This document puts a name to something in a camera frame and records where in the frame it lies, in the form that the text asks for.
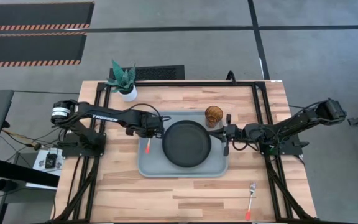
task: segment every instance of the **black plate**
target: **black plate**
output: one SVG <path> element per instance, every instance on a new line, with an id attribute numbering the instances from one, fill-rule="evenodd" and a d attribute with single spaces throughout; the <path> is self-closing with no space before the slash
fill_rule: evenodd
<path id="1" fill-rule="evenodd" d="M 208 157 L 211 137 L 197 122 L 178 121 L 165 132 L 162 149 L 172 163 L 181 167 L 194 167 Z"/>

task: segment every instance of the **potted plant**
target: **potted plant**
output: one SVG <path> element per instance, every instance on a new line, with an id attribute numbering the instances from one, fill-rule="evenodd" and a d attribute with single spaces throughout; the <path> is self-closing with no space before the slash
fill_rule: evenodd
<path id="1" fill-rule="evenodd" d="M 113 93 L 119 93 L 125 102 L 130 102 L 136 99 L 137 91 L 135 87 L 136 70 L 135 65 L 129 71 L 123 71 L 121 66 L 114 60 L 112 61 L 112 71 L 114 78 L 108 78 L 107 84 L 115 87 L 111 90 Z"/>

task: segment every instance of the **gray tray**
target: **gray tray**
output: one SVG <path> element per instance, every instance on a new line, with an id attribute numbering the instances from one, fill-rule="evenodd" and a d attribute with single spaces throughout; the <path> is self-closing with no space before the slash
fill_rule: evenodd
<path id="1" fill-rule="evenodd" d="M 223 127 L 222 121 L 214 128 L 205 125 L 204 111 L 164 111 L 163 116 L 171 116 L 170 121 L 164 122 L 164 128 L 177 121 L 196 121 L 208 131 Z M 140 174 L 145 177 L 219 177 L 227 171 L 227 157 L 223 156 L 224 144 L 211 136 L 211 152 L 200 165 L 195 167 L 180 167 L 170 162 L 162 150 L 162 139 L 152 138 L 150 140 L 150 153 L 146 154 L 145 148 L 148 139 L 139 139 L 139 151 L 137 166 Z"/>

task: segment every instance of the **wooden tabletop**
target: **wooden tabletop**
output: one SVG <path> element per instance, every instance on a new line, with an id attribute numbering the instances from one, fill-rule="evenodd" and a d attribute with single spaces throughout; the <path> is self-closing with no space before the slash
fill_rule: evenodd
<path id="1" fill-rule="evenodd" d="M 78 101 L 93 103 L 96 85 L 96 81 L 83 82 Z M 266 86 L 274 122 L 289 118 L 290 109 L 283 83 L 266 81 Z M 230 113 L 232 123 L 238 127 L 257 123 L 252 90 L 248 86 L 137 87 L 137 91 L 137 99 L 129 103 L 112 93 L 109 108 L 123 110 L 136 103 L 148 103 L 160 111 L 203 111 L 208 106 L 216 105 L 222 108 L 224 114 Z M 264 111 L 262 95 L 259 94 Z M 104 96 L 101 97 L 100 106 L 103 105 L 103 99 Z M 150 111 L 146 106 L 136 109 Z M 83 122 L 87 126 L 90 123 L 88 119 Z M 139 174 L 136 164 L 137 136 L 127 136 L 125 129 L 116 123 L 106 123 L 106 134 L 108 140 L 99 164 L 91 222 L 244 221 L 252 181 L 256 181 L 257 187 L 252 199 L 251 219 L 274 221 L 264 158 L 250 147 L 243 151 L 230 148 L 229 168 L 222 177 L 153 179 Z M 65 160 L 55 199 L 57 215 L 66 207 L 76 160 Z M 282 160 L 289 191 L 305 211 L 315 217 L 303 164 L 293 156 L 282 156 Z M 72 195 L 77 190 L 81 163 L 82 160 Z M 282 195 L 277 191 L 282 216 L 285 217 Z M 80 218 L 85 216 L 86 199 L 87 192 L 81 204 Z"/>

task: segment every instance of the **white pot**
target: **white pot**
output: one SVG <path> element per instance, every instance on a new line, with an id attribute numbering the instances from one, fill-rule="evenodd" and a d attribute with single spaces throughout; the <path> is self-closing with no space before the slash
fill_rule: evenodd
<path id="1" fill-rule="evenodd" d="M 120 91 L 118 91 L 118 93 L 122 96 L 122 99 L 125 102 L 134 101 L 136 99 L 136 97 L 137 97 L 136 86 L 134 86 L 132 91 L 130 93 L 128 93 L 128 94 L 122 94 Z"/>

